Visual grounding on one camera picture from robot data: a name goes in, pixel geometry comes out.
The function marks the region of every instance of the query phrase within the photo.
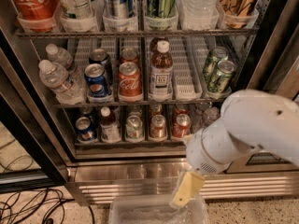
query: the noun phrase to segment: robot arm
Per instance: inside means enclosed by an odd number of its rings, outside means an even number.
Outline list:
[[[281,96],[243,90],[229,96],[221,117],[187,144],[187,162],[201,175],[265,149],[299,165],[299,107]]]

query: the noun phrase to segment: plastic bin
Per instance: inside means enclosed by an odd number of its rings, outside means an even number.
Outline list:
[[[238,17],[238,16],[226,14],[220,3],[217,3],[216,8],[219,12],[219,19],[217,22],[217,26],[220,29],[252,28],[254,23],[259,17],[259,12],[257,9],[254,9],[252,16]]]
[[[61,14],[61,7],[58,5],[56,7],[55,13],[50,19],[39,20],[39,21],[29,21],[22,18],[21,13],[18,15],[18,21],[25,31],[25,33],[36,33],[32,29],[44,29],[45,27],[52,27],[50,32],[61,32],[63,30],[62,23],[59,19]]]
[[[93,16],[87,19],[69,19],[62,12],[60,20],[64,26],[64,29],[68,33],[86,33],[86,32],[99,32],[101,24],[101,15],[103,14],[103,6],[101,1],[97,1],[96,10],[93,12]]]
[[[179,210],[168,205],[170,200],[170,194],[116,197],[108,223],[209,224],[206,203],[200,195]]]
[[[177,30],[178,27],[178,10],[175,7],[174,17],[172,18],[152,18],[147,15],[147,0],[143,0],[144,11],[144,30]]]
[[[150,67],[151,38],[147,38],[146,41],[147,62],[148,67]],[[192,58],[191,46],[186,46],[184,38],[182,37],[169,38],[169,44],[169,52],[173,59],[172,90],[167,96],[159,96],[149,93],[149,99],[157,102],[171,100],[173,98],[173,93],[175,94],[175,99],[180,101],[200,99],[203,90]]]
[[[105,31],[108,32],[138,31],[138,5],[136,0],[133,0],[133,11],[134,11],[134,16],[132,18],[116,20],[108,17],[104,9],[103,22],[105,26]]]

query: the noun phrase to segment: beverage cooler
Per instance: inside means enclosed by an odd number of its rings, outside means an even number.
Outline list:
[[[15,1],[0,0],[1,106],[7,108],[1,111],[1,121],[10,130],[13,124],[15,130],[21,128],[19,142],[36,161],[34,172],[47,179],[42,187],[65,185],[80,205],[111,203],[117,196],[171,193],[179,172],[189,168],[178,133],[193,134],[212,123],[235,91],[250,88],[296,100],[299,0],[258,0],[245,21],[235,21],[220,2],[198,18],[193,12],[204,5],[191,9],[193,0],[165,0],[173,4],[169,16],[153,15],[148,0],[127,0],[127,13],[120,5],[110,7],[111,0],[89,0],[89,8],[75,16],[67,8],[68,0],[60,0],[51,8],[51,17],[42,13],[41,23],[20,13]],[[151,87],[154,37],[168,42],[173,61],[172,79],[163,94]],[[39,76],[40,61],[48,59],[48,44],[68,50],[81,71],[82,97],[73,102],[55,96]],[[221,92],[205,80],[206,60],[215,59],[212,50],[217,47],[227,51],[235,68],[228,88]],[[106,52],[105,60],[91,55],[96,50],[100,55]],[[112,83],[103,88],[106,95],[102,87],[91,89],[91,81],[83,76],[90,63],[98,63],[96,59],[104,63],[101,67],[111,61]],[[131,74],[131,79],[138,76],[139,90],[127,95],[126,86],[137,86],[123,81],[123,70],[128,69],[123,64],[132,60],[139,63],[134,68],[139,73]],[[165,77],[157,82],[162,87]],[[113,129],[94,125],[93,119],[106,113],[104,107],[115,116]],[[96,114],[87,119],[82,110],[89,109]],[[187,132],[176,130],[178,119],[173,119],[184,111],[190,118]],[[162,118],[154,119],[154,112]],[[135,118],[128,119],[129,114]],[[26,142],[27,135],[32,142]],[[18,172],[20,179],[26,172]],[[298,194],[298,177],[297,167],[262,151],[233,161],[220,174],[207,175],[201,195],[215,199]],[[4,179],[12,180],[9,175]],[[40,182],[28,186],[40,187]]]

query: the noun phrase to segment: black cable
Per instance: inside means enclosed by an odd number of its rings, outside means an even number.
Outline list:
[[[90,211],[91,211],[91,215],[92,215],[92,222],[93,222],[93,224],[95,224],[95,218],[94,218],[93,209],[92,209],[90,206],[88,206],[88,209],[90,209]]]
[[[33,192],[33,191],[37,191],[37,195],[35,197],[33,197],[25,206],[22,207],[22,209],[14,214],[12,212],[12,208],[13,206],[18,202],[19,198],[21,197],[21,194],[24,192]],[[55,198],[49,198],[47,199],[47,197],[49,196],[50,192],[54,192],[56,193],[57,197]],[[32,203],[34,200],[36,200],[37,198],[39,198],[42,194],[44,194],[43,199],[36,205],[33,205],[31,207],[26,208],[30,203]],[[12,204],[9,204],[8,202],[13,198],[16,197],[16,200],[14,200],[14,202]],[[57,201],[54,202],[54,205],[47,211],[47,213],[44,215],[43,220],[42,220],[42,224],[48,224],[48,220],[50,220],[50,215],[58,208],[58,207],[62,207],[63,209],[63,216],[62,216],[62,221],[61,223],[64,223],[64,216],[65,216],[65,210],[64,210],[64,204],[65,203],[70,203],[75,201],[74,199],[64,199],[64,194],[58,190],[58,189],[45,189],[45,190],[30,190],[30,191],[23,191],[23,192],[16,192],[14,194],[12,194],[5,203],[0,202],[3,205],[3,208],[0,208],[0,221],[7,219],[7,224],[18,224],[18,223],[22,223],[26,218],[30,217],[31,215],[33,215],[43,204],[49,204],[52,203],[53,201]],[[90,206],[88,206],[90,212],[91,212],[91,216],[92,216],[92,222],[93,224],[95,224],[95,218],[94,218],[94,213],[93,210],[91,209]],[[9,211],[9,214],[6,215],[5,217],[3,217],[3,214],[5,211]],[[25,217],[22,217],[21,219],[16,220],[16,218],[20,215],[22,215],[23,213],[29,212]]]
[[[22,159],[26,159],[26,158],[29,158],[31,160],[31,162],[29,163],[29,165],[27,167],[24,167],[20,170],[13,170],[13,169],[10,169],[10,167],[16,162],[16,161],[19,161],[19,160],[22,160]],[[1,162],[0,162],[0,166],[4,168],[4,171],[2,173],[5,173],[6,171],[10,171],[10,172],[16,172],[16,171],[25,171],[27,169],[29,169],[32,164],[34,163],[34,160],[33,158],[30,156],[30,155],[21,155],[19,156],[17,159],[13,160],[7,167],[4,166]]]

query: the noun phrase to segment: electrical wire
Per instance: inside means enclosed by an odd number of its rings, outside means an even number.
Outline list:
[[[14,144],[15,141],[16,141],[16,139],[12,139],[11,141],[9,141],[6,144],[2,145],[0,147],[0,150],[4,149],[5,147],[9,147],[10,145]],[[21,160],[24,160],[24,159],[28,159],[28,158],[31,161],[28,166],[26,166],[26,167],[24,167],[22,169],[18,169],[18,170],[11,169],[11,166],[13,164],[15,164],[15,162],[21,161]],[[25,171],[25,170],[28,170],[32,166],[33,163],[34,163],[34,159],[30,155],[21,155],[17,159],[13,160],[8,166],[3,165],[1,162],[0,162],[0,166],[4,169],[4,171],[2,173],[5,173],[5,172],[16,172],[16,171]]]

